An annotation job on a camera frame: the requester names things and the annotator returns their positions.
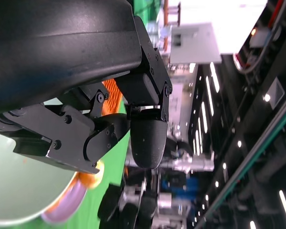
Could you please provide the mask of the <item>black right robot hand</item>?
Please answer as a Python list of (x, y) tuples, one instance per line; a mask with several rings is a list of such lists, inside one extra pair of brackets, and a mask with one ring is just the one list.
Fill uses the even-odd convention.
[(158, 204), (158, 194), (141, 186), (110, 184), (98, 209), (100, 229), (150, 229)]

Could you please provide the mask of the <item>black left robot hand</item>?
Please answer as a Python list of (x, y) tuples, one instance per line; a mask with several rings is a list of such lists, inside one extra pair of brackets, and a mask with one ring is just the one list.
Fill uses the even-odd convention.
[(0, 134), (14, 152), (95, 174), (127, 134), (159, 166), (172, 83), (125, 0), (0, 0)]

